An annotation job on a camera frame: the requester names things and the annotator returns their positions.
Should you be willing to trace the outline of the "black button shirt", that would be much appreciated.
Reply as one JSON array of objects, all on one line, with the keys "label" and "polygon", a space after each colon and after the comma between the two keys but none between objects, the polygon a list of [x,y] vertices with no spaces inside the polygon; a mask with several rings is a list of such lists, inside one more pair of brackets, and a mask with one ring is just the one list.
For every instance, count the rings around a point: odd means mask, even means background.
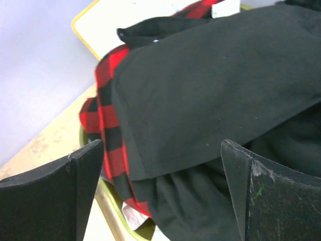
[{"label": "black button shirt", "polygon": [[137,198],[170,240],[240,240],[221,143],[320,176],[320,1],[118,29],[112,104]]}]

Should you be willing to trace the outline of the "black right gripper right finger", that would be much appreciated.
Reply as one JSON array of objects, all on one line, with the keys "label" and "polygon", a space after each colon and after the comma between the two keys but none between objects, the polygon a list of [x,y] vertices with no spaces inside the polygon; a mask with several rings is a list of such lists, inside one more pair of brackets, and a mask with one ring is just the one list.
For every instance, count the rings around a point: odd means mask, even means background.
[{"label": "black right gripper right finger", "polygon": [[231,140],[221,159],[242,240],[320,240],[320,178]]}]

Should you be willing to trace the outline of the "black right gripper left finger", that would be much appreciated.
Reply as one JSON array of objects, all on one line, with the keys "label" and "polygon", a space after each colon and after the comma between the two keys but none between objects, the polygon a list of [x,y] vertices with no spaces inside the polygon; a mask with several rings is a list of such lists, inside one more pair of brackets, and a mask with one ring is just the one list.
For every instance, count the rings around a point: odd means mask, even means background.
[{"label": "black right gripper left finger", "polygon": [[94,140],[1,180],[1,240],[83,240],[104,156]]}]

